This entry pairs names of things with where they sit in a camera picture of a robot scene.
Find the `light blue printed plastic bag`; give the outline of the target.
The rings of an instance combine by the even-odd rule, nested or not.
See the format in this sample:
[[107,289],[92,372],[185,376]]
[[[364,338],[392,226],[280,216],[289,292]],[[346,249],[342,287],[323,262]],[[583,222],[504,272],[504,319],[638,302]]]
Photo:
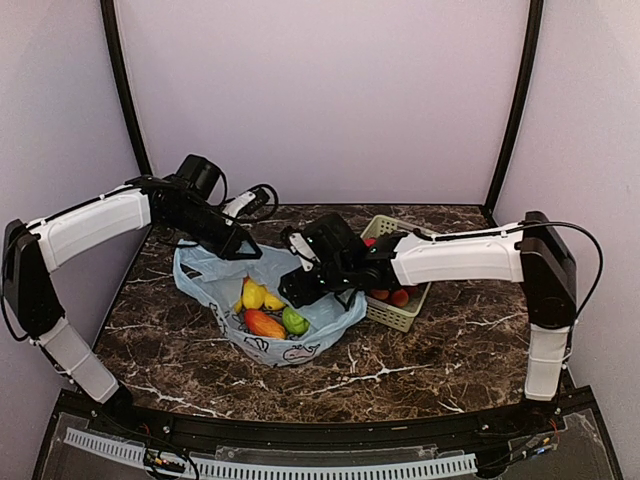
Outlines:
[[285,249],[260,249],[257,260],[223,260],[182,240],[173,260],[177,288],[211,309],[222,335],[256,362],[271,367],[309,362],[366,316],[364,294],[353,291],[293,307],[276,290],[300,261]]

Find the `yellow lemon fruit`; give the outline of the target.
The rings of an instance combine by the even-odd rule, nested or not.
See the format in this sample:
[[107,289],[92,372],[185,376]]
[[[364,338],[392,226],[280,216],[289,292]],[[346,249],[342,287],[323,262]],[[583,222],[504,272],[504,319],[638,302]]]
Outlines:
[[250,277],[246,277],[243,283],[241,301],[245,309],[260,310],[265,302],[267,290],[263,285],[257,284]]

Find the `light green round fruit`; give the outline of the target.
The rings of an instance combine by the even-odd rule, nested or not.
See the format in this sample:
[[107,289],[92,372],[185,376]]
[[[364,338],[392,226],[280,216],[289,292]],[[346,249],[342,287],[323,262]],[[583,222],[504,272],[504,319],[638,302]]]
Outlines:
[[282,323],[285,330],[295,336],[304,335],[310,328],[310,322],[291,307],[282,311]]

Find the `orange red mango fruit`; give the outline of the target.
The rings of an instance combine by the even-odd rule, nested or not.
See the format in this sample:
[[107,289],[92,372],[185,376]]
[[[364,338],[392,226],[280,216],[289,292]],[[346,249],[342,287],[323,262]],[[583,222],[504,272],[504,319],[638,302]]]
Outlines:
[[287,338],[286,329],[277,320],[261,310],[247,309],[244,312],[244,322],[254,335],[280,340]]

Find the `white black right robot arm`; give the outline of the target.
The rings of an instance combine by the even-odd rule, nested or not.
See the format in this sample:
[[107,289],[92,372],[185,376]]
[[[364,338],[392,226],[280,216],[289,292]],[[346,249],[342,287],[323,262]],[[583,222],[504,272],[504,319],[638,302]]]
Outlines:
[[303,229],[282,231],[283,244],[300,265],[281,277],[278,291],[300,308],[326,295],[393,293],[435,282],[519,285],[526,300],[530,341],[525,400],[511,410],[510,424],[517,432],[530,434],[549,416],[547,402],[558,395],[573,331],[593,295],[578,296],[577,262],[558,233],[561,228],[598,242],[579,225],[529,211],[519,222],[493,228],[449,234],[415,228],[385,233],[367,244],[340,215],[328,214]]

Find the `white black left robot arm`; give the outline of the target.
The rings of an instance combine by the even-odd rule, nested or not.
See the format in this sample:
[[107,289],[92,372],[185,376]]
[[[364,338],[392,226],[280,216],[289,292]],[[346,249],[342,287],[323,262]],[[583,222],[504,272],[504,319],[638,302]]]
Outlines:
[[22,334],[87,397],[103,405],[101,417],[120,436],[141,427],[127,387],[98,358],[66,308],[70,286],[60,286],[68,264],[88,265],[85,254],[111,240],[155,225],[180,232],[182,247],[199,247],[224,260],[257,259],[262,251],[247,231],[271,202],[253,186],[217,205],[207,188],[179,175],[141,176],[77,206],[36,220],[12,221],[2,251],[2,309],[15,315]]

